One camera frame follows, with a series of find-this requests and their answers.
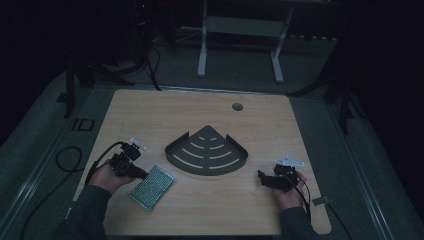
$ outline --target human hand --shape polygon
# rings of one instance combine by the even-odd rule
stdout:
[[[130,178],[128,176],[116,176],[113,173],[112,166],[106,163],[93,173],[88,185],[101,187],[110,192],[110,194],[114,194],[122,185],[131,183],[134,180],[135,178]]]
[[[297,184],[297,189],[302,193],[303,195],[303,185],[305,185],[306,178],[303,176],[300,172],[296,171],[297,176],[299,177],[299,182]],[[280,189],[272,189],[272,193],[277,198],[278,205],[280,206],[281,211],[284,211],[289,208],[294,207],[303,207],[303,199],[302,196],[294,189],[292,188],[288,192],[284,192]]]

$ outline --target black stand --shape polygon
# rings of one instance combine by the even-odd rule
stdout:
[[[296,92],[287,93],[286,96],[300,97],[306,93],[309,93],[319,87],[329,84],[327,91],[325,92],[323,99],[326,103],[335,103],[339,95],[341,94],[341,106],[339,114],[339,125],[345,134],[347,131],[347,119],[353,118],[353,115],[349,109],[350,101],[350,88],[351,88],[352,77],[346,74],[334,74],[327,78],[316,81],[315,83],[302,88]]]
[[[60,102],[66,102],[65,118],[69,118],[75,108],[75,75],[78,76],[83,86],[93,87],[94,85],[94,79],[91,76],[91,71],[88,66],[118,84],[134,86],[134,83],[126,81],[119,75],[103,67],[101,64],[95,63],[88,58],[83,58],[83,61],[85,64],[75,58],[70,58],[66,64],[66,93],[62,93],[58,99]]]

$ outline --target cable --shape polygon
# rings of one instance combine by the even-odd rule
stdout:
[[[152,64],[150,63],[150,59],[149,59],[149,57],[147,57],[147,64],[149,65],[149,70],[150,70],[150,75],[149,75],[149,73],[147,73],[147,75],[150,77],[150,79],[152,80],[152,84],[153,84],[153,86],[156,88],[156,90],[158,90],[158,91],[162,91],[162,89],[160,89],[160,87],[159,87],[159,85],[158,85],[158,83],[157,83],[157,80],[156,80],[156,71],[157,71],[157,69],[158,69],[158,66],[159,66],[159,61],[160,61],[160,52],[159,52],[159,50],[157,50],[155,47],[153,47],[153,46],[151,46],[151,48],[153,49],[153,50],[155,50],[156,51],[156,53],[158,54],[158,60],[157,60],[157,62],[156,62],[156,65],[155,65],[155,67],[154,68],[152,68]]]
[[[78,159],[77,159],[77,163],[74,165],[74,167],[72,168],[72,169],[66,169],[66,168],[64,168],[61,164],[60,164],[60,162],[59,162],[59,157],[60,157],[60,155],[64,152],[64,151],[66,151],[66,150],[69,150],[69,149],[75,149],[75,150],[77,150],[78,151],[78,153],[79,153],[79,157],[78,157]],[[79,149],[78,147],[75,147],[75,146],[70,146],[70,147],[67,147],[67,148],[64,148],[64,149],[62,149],[61,151],[59,151],[57,154],[56,154],[56,165],[57,165],[57,167],[59,168],[59,169],[61,169],[62,171],[65,171],[65,172],[68,172],[69,174],[55,187],[55,188],[53,188],[53,190],[50,192],[50,193],[48,193],[47,194],[47,196],[45,196],[42,200],[41,200],[41,202],[40,203],[38,203],[38,205],[32,210],[32,212],[29,214],[29,216],[27,217],[27,219],[25,220],[25,222],[24,222],[24,225],[22,226],[22,229],[21,229],[21,234],[20,234],[20,240],[24,240],[25,239],[25,230],[26,230],[26,228],[27,228],[27,226],[28,226],[28,223],[29,223],[29,221],[31,220],[31,218],[32,218],[32,216],[34,216],[34,214],[35,214],[35,212],[41,207],[41,205],[43,205],[43,203],[54,193],[54,192],[56,192],[56,190],[60,187],[60,186],[62,186],[62,184],[63,183],[65,183],[71,176],[72,176],[72,174],[73,173],[76,173],[76,172],[81,172],[81,171],[83,171],[84,170],[84,168],[81,168],[81,169],[77,169],[77,167],[79,166],[79,164],[81,163],[81,160],[82,160],[82,151],[81,151],[81,149]]]
[[[100,155],[100,157],[93,163],[93,165],[91,165],[91,168],[90,168],[90,170],[88,171],[88,173],[87,173],[87,177],[85,178],[85,185],[87,185],[88,184],[88,182],[90,181],[90,178],[91,178],[91,176],[93,175],[93,173],[97,170],[97,165],[99,165],[99,162],[102,160],[102,158],[112,149],[112,148],[114,148],[116,145],[119,145],[119,144],[125,144],[124,142],[116,142],[116,143],[114,143],[114,144],[112,144],[110,147],[108,147],[107,149],[106,149],[106,151],[104,151],[103,153],[102,153],[102,155]]]
[[[327,203],[327,204],[325,204],[325,205],[327,205],[327,206],[328,206],[328,208],[330,208],[330,210],[333,212],[334,216],[336,216],[336,218],[337,218],[337,220],[339,221],[340,225],[342,225],[342,227],[343,227],[343,229],[344,229],[344,231],[345,231],[345,233],[346,233],[347,237],[348,237],[350,240],[353,240],[352,236],[350,235],[349,231],[347,230],[346,225],[343,223],[342,219],[341,219],[341,218],[339,217],[339,215],[336,213],[336,211],[334,210],[333,206],[331,206],[331,204],[330,204],[330,203]]]
[[[309,201],[306,201],[305,196],[303,196],[302,192],[294,185],[294,183],[290,180],[290,178],[286,175],[283,174],[283,176],[290,182],[290,184],[292,185],[292,187],[294,188],[294,190],[296,190],[297,193],[299,193],[300,197],[303,200],[303,203],[305,204],[305,208],[306,208],[306,214],[308,215],[309,221],[312,221],[312,215],[311,215],[311,193],[309,191],[309,187],[306,184],[305,181],[303,181],[302,179],[300,179],[303,184],[306,186],[306,189],[308,191],[308,197],[309,197]]]
[[[195,37],[195,36],[201,36],[201,33],[202,33],[201,31],[198,31],[198,32],[192,33],[192,34],[177,34],[177,36],[180,35],[180,36],[184,36],[184,37],[182,37],[180,39],[176,39],[175,43],[181,43],[186,39],[189,39],[189,38],[192,38],[192,37]],[[163,38],[163,36],[159,36],[159,37],[153,39],[152,43],[157,44],[157,45],[168,45],[169,44],[168,42],[164,43],[164,42],[159,41],[162,38]]]

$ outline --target black wire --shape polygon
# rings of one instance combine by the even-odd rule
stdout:
[[[94,163],[93,163],[93,165],[91,165],[91,167],[90,167],[90,170],[88,171],[88,173],[87,173],[87,177],[85,178],[85,186],[88,184],[88,182],[90,181],[90,178],[91,178],[91,176],[93,175],[93,173],[97,170],[97,165],[99,165],[99,162],[102,160],[102,158],[112,149],[112,148],[114,148],[116,145],[119,145],[119,144],[125,144],[124,142],[122,142],[122,141],[119,141],[119,142],[116,142],[116,143],[114,143],[114,144],[112,144],[110,147],[108,147],[107,149],[106,149],[106,151],[104,151],[103,153],[102,153],[102,155],[100,155],[100,157],[96,160],[96,161],[94,161]]]
[[[331,206],[331,204],[330,204],[330,203],[327,203],[326,205],[327,205],[327,206],[328,206],[328,208],[330,208],[330,210],[333,212],[334,216],[336,216],[337,220],[340,222],[340,225],[342,225],[342,227],[343,227],[343,229],[344,229],[344,231],[345,231],[345,233],[346,233],[347,237],[348,237],[350,240],[353,240],[352,236],[350,235],[349,231],[347,230],[346,225],[343,223],[342,219],[341,219],[341,218],[339,217],[339,215],[336,213],[336,211],[335,211],[335,210],[334,210],[334,208]]]
[[[303,182],[303,184],[306,186],[306,189],[308,191],[309,201],[306,201],[305,196],[303,196],[302,192],[296,187],[296,185],[294,185],[294,183],[290,180],[290,178],[286,174],[283,174],[283,176],[285,178],[287,178],[287,180],[290,182],[290,184],[292,185],[294,190],[296,190],[296,192],[299,193],[300,197],[302,198],[303,202],[305,203],[306,214],[308,215],[309,221],[312,221],[311,207],[310,207],[311,206],[311,193],[309,191],[308,185],[306,184],[305,181],[303,181],[301,178],[299,178]]]
[[[72,169],[66,169],[66,168],[64,168],[64,167],[62,167],[61,165],[60,165],[60,162],[59,162],[59,157],[60,157],[60,155],[64,152],[64,151],[66,151],[66,150],[69,150],[69,149],[75,149],[75,150],[77,150],[78,151],[78,153],[79,153],[79,157],[78,157],[78,159],[77,159],[77,163],[75,164],[75,166],[72,168]],[[65,183],[71,176],[72,176],[72,174],[73,173],[76,173],[76,172],[81,172],[81,171],[83,171],[84,170],[84,168],[82,168],[82,169],[77,169],[77,167],[79,166],[79,164],[81,163],[81,160],[82,160],[82,151],[81,151],[81,149],[79,149],[78,147],[75,147],[75,146],[70,146],[70,147],[67,147],[67,148],[64,148],[64,149],[62,149],[61,151],[59,151],[57,154],[56,154],[56,165],[57,165],[57,167],[58,168],[60,168],[61,170],[63,170],[63,171],[65,171],[65,172],[68,172],[69,174],[55,187],[55,188],[53,188],[53,190],[49,193],[49,194],[47,194],[47,196],[45,196],[44,198],[43,198],[43,200],[41,200],[41,202],[40,203],[38,203],[38,205],[32,210],[32,212],[29,214],[29,216],[27,217],[27,219],[25,220],[25,222],[24,222],[24,225],[22,226],[22,229],[21,229],[21,235],[20,235],[20,240],[24,240],[25,239],[25,230],[26,230],[26,228],[27,228],[27,226],[28,226],[28,223],[29,223],[29,221],[31,220],[31,218],[32,218],[32,216],[35,214],[35,212],[41,207],[41,205],[43,205],[43,203],[60,187],[60,186],[62,186],[62,184],[63,183]]]
[[[157,50],[155,47],[151,47],[153,50],[156,51],[156,53],[158,54],[158,60],[156,62],[156,65],[154,68],[152,68],[152,64],[150,63],[150,59],[149,57],[147,57],[147,64],[149,65],[149,69],[150,69],[150,75],[147,73],[147,75],[149,75],[150,79],[152,80],[152,84],[153,86],[156,88],[156,90],[158,91],[162,91],[162,89],[160,89],[157,80],[156,80],[156,71],[158,69],[159,66],[159,61],[160,61],[160,52],[159,50]]]
[[[361,109],[359,109],[358,105],[356,105],[355,101],[353,100],[353,98],[351,96],[349,96],[349,101],[352,104],[353,108],[355,108],[356,112],[358,113],[358,115],[362,118],[362,119],[367,119],[367,116],[365,116]]]

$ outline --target table top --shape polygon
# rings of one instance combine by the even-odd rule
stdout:
[[[242,111],[232,108],[234,103]],[[230,135],[249,156],[240,169],[219,176],[187,173],[166,159],[165,148],[206,125]],[[104,226],[110,235],[278,235],[278,205],[261,186],[258,170],[273,175],[274,160],[289,155],[305,162],[311,199],[320,197],[312,166],[290,101],[285,96],[217,92],[118,90],[114,94],[74,199],[89,166],[113,143],[136,138],[147,150],[134,164],[147,172],[159,166],[176,178],[152,212],[129,193],[141,180],[121,187],[109,200]],[[120,153],[116,147],[113,153]],[[311,204],[312,225],[320,234],[331,225],[323,205]]]

